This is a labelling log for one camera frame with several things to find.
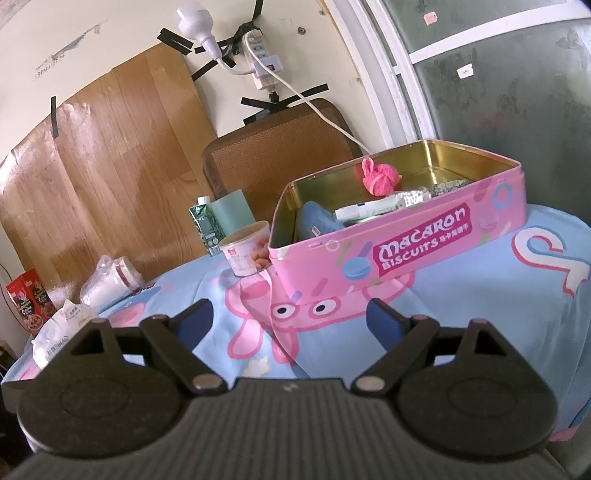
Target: pink knotted cloth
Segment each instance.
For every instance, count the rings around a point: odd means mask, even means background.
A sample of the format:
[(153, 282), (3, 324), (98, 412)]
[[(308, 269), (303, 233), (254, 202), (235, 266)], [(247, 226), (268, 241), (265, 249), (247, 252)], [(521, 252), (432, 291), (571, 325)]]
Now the pink knotted cloth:
[(363, 169), (363, 185), (371, 195), (385, 197), (394, 192), (394, 187), (402, 177), (392, 165), (387, 163), (374, 164), (374, 161), (366, 157), (361, 162)]

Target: plastic bag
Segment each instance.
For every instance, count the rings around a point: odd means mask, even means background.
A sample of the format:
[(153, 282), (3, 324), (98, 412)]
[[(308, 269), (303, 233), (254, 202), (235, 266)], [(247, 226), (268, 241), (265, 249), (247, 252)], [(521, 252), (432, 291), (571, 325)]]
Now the plastic bag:
[(96, 271), (80, 290), (80, 301), (99, 314), (145, 284), (127, 257), (113, 260), (103, 255)]
[(49, 361), (86, 325), (95, 314), (88, 305), (75, 305), (66, 300), (64, 306), (39, 330), (33, 340), (33, 360), (39, 368)]

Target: ribbed black surface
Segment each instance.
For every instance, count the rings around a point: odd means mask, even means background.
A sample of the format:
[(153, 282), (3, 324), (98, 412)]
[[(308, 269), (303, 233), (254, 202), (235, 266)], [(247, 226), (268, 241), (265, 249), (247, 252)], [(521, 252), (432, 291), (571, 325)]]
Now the ribbed black surface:
[(381, 400), (340, 381), (240, 380), (222, 397), (193, 401), (158, 442), (120, 458), (37, 454), (11, 480), (564, 480), (541, 456), (503, 464), (432, 452)]

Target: wooden panel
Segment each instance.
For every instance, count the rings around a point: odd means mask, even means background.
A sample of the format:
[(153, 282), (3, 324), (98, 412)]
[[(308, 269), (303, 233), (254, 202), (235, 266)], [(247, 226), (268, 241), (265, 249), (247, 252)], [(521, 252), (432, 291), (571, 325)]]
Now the wooden panel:
[(188, 208), (211, 194), (215, 138), (182, 55), (159, 44), (46, 118), (0, 166), (0, 220), (52, 299), (77, 300), (103, 254), (146, 279), (205, 254)]

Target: power strip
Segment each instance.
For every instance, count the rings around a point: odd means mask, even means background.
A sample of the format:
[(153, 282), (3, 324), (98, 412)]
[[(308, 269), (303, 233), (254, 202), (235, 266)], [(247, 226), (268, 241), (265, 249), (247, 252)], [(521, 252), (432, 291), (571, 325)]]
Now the power strip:
[[(256, 56), (265, 64), (265, 66), (273, 72), (280, 72), (283, 70), (283, 65), (277, 55), (269, 56), (263, 42), (263, 35), (260, 30), (253, 30), (247, 33), (243, 39), (243, 44), (249, 44)], [(261, 67), (258, 61), (252, 56), (246, 45), (242, 48), (246, 60), (250, 67), (254, 70), (252, 80), (258, 90), (275, 90), (276, 85), (279, 84), (277, 79), (269, 75), (265, 69)]]

